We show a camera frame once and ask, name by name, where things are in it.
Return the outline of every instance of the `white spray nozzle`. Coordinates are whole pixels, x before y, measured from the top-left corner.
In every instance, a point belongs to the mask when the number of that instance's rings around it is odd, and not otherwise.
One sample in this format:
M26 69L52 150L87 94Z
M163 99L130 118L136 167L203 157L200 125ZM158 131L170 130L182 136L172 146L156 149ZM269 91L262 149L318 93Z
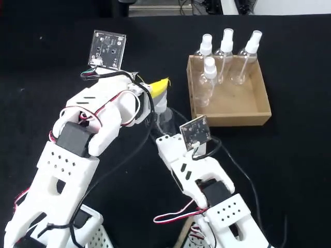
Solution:
M221 41L221 51L224 53L230 53L232 52L233 48L233 29L231 28L226 28L224 29L223 33L223 39Z
M202 55L209 55L212 53L212 39L213 37L210 34L205 34L202 36L202 42L200 44L200 53Z
M216 77L216 65L215 60L212 57L207 57L204 60L204 74L206 78L213 79Z
M256 53L259 48L259 43L262 37L262 32L258 30L254 30L252 36L246 44L245 50L248 53Z

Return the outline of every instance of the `white wall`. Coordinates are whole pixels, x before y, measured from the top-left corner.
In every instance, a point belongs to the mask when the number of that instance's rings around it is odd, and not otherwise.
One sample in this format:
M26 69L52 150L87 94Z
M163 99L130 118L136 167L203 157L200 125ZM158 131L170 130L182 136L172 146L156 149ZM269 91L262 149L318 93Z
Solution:
M331 13L331 0L258 0L255 14L325 14Z

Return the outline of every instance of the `yellow object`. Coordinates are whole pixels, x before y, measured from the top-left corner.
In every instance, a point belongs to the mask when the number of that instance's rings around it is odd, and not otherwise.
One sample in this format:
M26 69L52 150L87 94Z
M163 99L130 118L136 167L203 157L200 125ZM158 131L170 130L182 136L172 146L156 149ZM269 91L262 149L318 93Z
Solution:
M165 90L167 90L169 78L161 79L160 81L154 82L150 84L152 87L151 95L153 98L158 97L161 95Z

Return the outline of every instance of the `cardboard tray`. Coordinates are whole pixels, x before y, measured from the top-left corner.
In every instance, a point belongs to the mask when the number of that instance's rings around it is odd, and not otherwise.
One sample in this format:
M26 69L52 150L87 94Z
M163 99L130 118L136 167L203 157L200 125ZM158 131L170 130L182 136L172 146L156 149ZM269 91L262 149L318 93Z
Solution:
M237 61L238 56L234 56L232 63L237 63ZM220 59L215 58L215 62L219 68ZM192 118L206 115L211 127L233 127L261 126L271 117L268 95L258 61L252 65L249 79L243 85L234 85L229 79L216 85L207 107L197 107L193 100L192 86L199 79L202 70L201 59L190 55L187 79Z

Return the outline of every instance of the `plastic spray bottle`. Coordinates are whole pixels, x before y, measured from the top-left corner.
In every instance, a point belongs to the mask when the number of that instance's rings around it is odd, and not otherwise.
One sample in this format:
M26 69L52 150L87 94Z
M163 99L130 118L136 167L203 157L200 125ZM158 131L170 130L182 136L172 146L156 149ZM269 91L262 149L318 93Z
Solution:
M224 79L228 76L229 68L233 59L233 30L231 28L224 29L221 47L214 53L215 56L221 60L220 68L218 68L217 80L218 83L223 83Z
M217 70L215 60L207 57L204 60L204 72L199 80L193 84L194 101L199 107L209 105L209 100L213 95L214 87L217 84Z
M254 30L245 48L238 53L239 61L233 64L230 70L230 80L234 84L243 84L249 76L252 65L258 60L257 51L261 37L261 31Z
M198 59L203 60L206 57L212 56L212 39L213 37L210 34L204 34L202 36L202 41L200 44L199 50L197 50L194 55L198 56Z

